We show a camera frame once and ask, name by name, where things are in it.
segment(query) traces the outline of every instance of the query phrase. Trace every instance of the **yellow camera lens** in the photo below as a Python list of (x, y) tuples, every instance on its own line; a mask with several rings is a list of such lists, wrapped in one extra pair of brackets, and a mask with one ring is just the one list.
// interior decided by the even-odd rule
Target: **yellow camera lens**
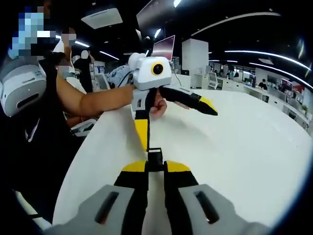
[(161, 73), (163, 73), (163, 64), (160, 62), (156, 62), (152, 65), (152, 69), (151, 69), (152, 74), (158, 76)]

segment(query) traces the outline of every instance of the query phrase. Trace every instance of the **vr headset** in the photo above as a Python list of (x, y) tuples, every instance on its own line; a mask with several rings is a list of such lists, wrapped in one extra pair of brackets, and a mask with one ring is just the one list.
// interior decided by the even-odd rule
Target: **vr headset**
[(45, 88), (46, 74), (36, 57), (19, 57), (1, 68), (0, 103), (8, 117), (38, 101)]

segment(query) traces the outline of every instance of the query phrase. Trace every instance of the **ceiling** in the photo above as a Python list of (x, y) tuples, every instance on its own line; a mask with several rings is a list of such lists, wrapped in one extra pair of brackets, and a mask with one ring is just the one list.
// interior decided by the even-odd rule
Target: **ceiling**
[[(145, 52), (147, 49), (152, 49), (154, 42), (142, 44), (135, 30), (140, 29), (143, 37), (150, 36), (153, 39), (156, 30), (162, 28), (157, 40), (176, 35), (174, 56), (181, 57), (181, 42), (194, 38), (209, 43), (209, 51), (212, 52), (209, 55), (210, 59), (235, 60), (238, 61), (238, 65), (250, 67), (249, 62), (264, 64), (259, 58), (270, 59), (273, 65), (264, 65), (287, 71), (313, 84), (312, 72), (307, 73), (307, 69), (281, 58), (224, 52), (225, 50), (263, 51), (284, 55), (310, 66), (313, 47), (309, 42), (313, 42), (313, 38), (308, 30), (310, 12), (304, 1), (282, 4), (280, 1), (272, 0), (181, 0), (177, 8), (172, 7), (173, 1), (158, 0), (157, 4), (166, 5), (167, 10), (156, 11), (155, 14), (149, 13), (149, 22), (144, 28), (140, 28), (136, 15), (150, 2), (149, 0), (84, 0), (81, 2), (53, 0), (48, 25), (55, 28), (58, 33), (66, 26), (73, 27), (77, 40), (91, 45), (90, 49), (95, 59), (105, 62), (114, 59), (99, 53), (100, 50), (122, 58), (127, 52)], [(87, 12), (100, 6), (116, 7), (123, 23), (92, 29), (80, 20)], [(278, 13), (280, 16), (261, 15), (235, 19), (191, 36), (214, 23), (256, 12)], [(84, 47), (76, 46), (73, 51), (80, 53), (82, 49)]]

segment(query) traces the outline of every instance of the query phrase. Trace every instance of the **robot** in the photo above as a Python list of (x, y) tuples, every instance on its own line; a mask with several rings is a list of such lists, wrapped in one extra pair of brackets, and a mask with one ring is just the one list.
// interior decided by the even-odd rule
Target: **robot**
[(154, 105), (157, 90), (167, 101), (178, 102), (203, 114), (218, 115), (215, 107), (206, 98), (171, 84), (172, 71), (165, 57), (135, 54), (130, 58), (129, 65), (134, 70), (134, 85), (137, 88), (133, 92), (133, 118), (144, 151), (149, 153), (151, 150), (149, 111)]
[(161, 148), (149, 145), (149, 111), (157, 90), (168, 101), (176, 101), (201, 113), (217, 115), (204, 97), (170, 85), (171, 68), (164, 57), (134, 54), (129, 61), (134, 70), (134, 123), (147, 161), (125, 166), (113, 186), (106, 185), (78, 208), (65, 225), (45, 231), (45, 235), (140, 235), (148, 206), (149, 172), (164, 172), (165, 207), (173, 235), (266, 235), (269, 228), (239, 217), (233, 204), (208, 185), (199, 185), (191, 170), (181, 163), (164, 161)]

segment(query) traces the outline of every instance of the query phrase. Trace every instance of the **black shirt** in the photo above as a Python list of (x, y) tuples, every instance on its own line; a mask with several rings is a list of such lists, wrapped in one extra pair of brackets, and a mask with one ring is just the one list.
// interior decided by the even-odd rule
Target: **black shirt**
[(263, 82), (260, 82), (259, 87), (263, 88), (266, 91), (268, 90), (267, 85), (265, 83), (263, 83)]
[(87, 59), (79, 58), (74, 63), (74, 67), (81, 71), (79, 75), (79, 81), (87, 93), (91, 93), (93, 91), (90, 70), (89, 70), (90, 62), (91, 62), (91, 59), (88, 57)]
[[(41, 100), (13, 117), (7, 117), (0, 106), (1, 172), (13, 189), (52, 222), (59, 190), (81, 142), (64, 118), (56, 69), (45, 61), (40, 63), (47, 75)], [(36, 124), (29, 142), (25, 132), (30, 134)]]

